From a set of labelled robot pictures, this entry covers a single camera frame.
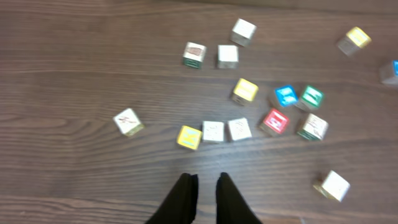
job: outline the yellow top face of cube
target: yellow top face of cube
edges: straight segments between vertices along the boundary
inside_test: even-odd
[[[201,131],[188,126],[182,126],[177,143],[181,146],[197,150],[201,139]]]
[[[348,33],[347,37],[350,38],[358,47],[367,46],[372,39],[365,34],[359,27],[352,28]]]
[[[258,90],[258,86],[241,78],[239,79],[238,84],[236,84],[234,94],[240,96],[241,98],[244,98],[247,101],[252,102]]]

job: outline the cube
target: cube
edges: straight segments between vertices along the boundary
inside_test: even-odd
[[[252,137],[249,123],[246,118],[228,121],[228,127],[232,141],[238,141]]]
[[[131,108],[127,108],[116,115],[113,118],[113,121],[118,126],[120,132],[126,136],[133,136],[139,130],[144,128],[144,125]]]
[[[232,94],[232,100],[235,102],[246,105],[253,102],[259,87],[243,78],[239,79]]]
[[[188,149],[197,150],[201,138],[201,131],[188,126],[182,126],[177,143]]]
[[[318,141],[323,139],[327,129],[328,123],[326,121],[314,114],[309,114],[297,134],[310,141]]]
[[[232,29],[231,40],[244,47],[250,44],[254,32],[257,27],[250,22],[238,19],[234,28]]]
[[[385,85],[398,85],[398,60],[380,68],[380,82]]]
[[[304,111],[314,111],[319,109],[323,100],[323,93],[313,86],[307,85],[301,97],[298,99],[296,107]]]
[[[224,122],[204,121],[203,142],[221,143],[224,141]]]
[[[276,109],[271,109],[267,117],[260,124],[260,128],[271,136],[277,136],[285,131],[288,123],[288,117]]]
[[[338,43],[338,48],[346,55],[353,55],[355,52],[367,46],[372,39],[359,27],[352,28]]]
[[[218,68],[237,68],[239,62],[238,47],[235,45],[218,46]]]
[[[205,54],[205,46],[188,42],[183,55],[183,63],[192,68],[201,68]]]
[[[325,180],[316,181],[313,187],[326,198],[341,202],[349,189],[349,183],[332,170]]]
[[[298,102],[296,92],[292,85],[276,88],[271,96],[271,103],[279,110],[292,106]]]

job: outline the green top face of cube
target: green top face of cube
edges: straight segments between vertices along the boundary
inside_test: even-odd
[[[323,100],[323,93],[308,85],[301,98],[312,106],[319,108]]]

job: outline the blue top face of cube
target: blue top face of cube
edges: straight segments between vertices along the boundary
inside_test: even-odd
[[[276,98],[283,107],[297,103],[297,96],[291,85],[283,86],[275,89]]]
[[[398,76],[398,60],[392,62],[392,66],[394,67],[394,73]]]

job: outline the wooden table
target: wooden table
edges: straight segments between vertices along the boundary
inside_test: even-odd
[[[258,26],[237,70],[217,70],[237,18]],[[377,70],[398,58],[398,16],[150,0],[0,0],[0,223],[144,223],[182,172],[199,174],[195,223],[215,222],[215,184],[228,172],[262,219],[307,224],[398,223],[398,92]],[[354,26],[373,39],[348,58],[335,42]],[[208,47],[203,68],[185,44]],[[239,78],[259,86],[233,103]],[[322,142],[256,128],[269,92],[324,91]],[[122,136],[112,117],[132,107],[147,126]],[[254,137],[181,149],[181,125],[247,117]],[[312,188],[335,170],[342,203]]]

